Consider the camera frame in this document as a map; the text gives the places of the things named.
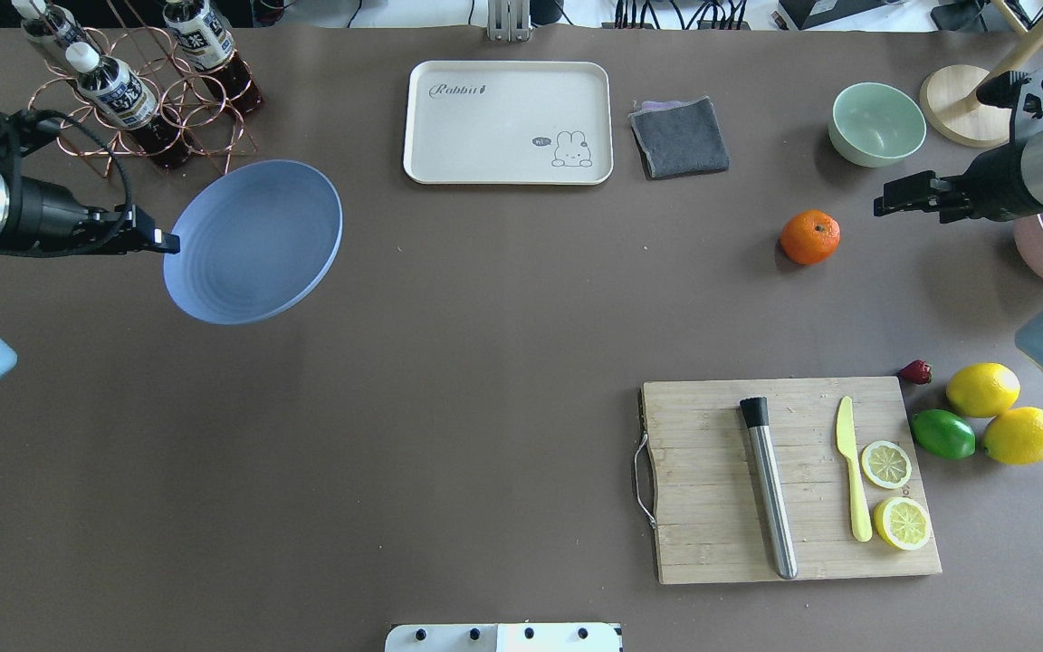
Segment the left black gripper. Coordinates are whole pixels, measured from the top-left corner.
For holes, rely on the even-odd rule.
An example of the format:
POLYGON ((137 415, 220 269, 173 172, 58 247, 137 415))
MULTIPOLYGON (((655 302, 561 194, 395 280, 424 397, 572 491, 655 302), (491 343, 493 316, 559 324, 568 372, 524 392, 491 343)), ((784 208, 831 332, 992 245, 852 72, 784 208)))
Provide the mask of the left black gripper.
POLYGON ((177 235, 156 226, 124 225, 119 212, 84 206, 55 183, 22 177, 8 194, 4 249, 24 253, 87 253, 110 239, 110 253, 179 253, 177 235))

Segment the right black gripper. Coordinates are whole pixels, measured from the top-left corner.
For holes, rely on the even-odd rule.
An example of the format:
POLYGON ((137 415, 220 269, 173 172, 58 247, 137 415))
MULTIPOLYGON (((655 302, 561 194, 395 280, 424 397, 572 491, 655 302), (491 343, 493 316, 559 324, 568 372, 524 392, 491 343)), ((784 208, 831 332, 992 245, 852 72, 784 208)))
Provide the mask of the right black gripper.
POLYGON ((1019 162, 1022 149, 999 146, 974 158, 960 175, 913 174, 886 182, 874 198, 874 216, 895 212, 938 212, 945 224, 963 219, 1009 222, 1029 215, 1029 191, 1019 162))

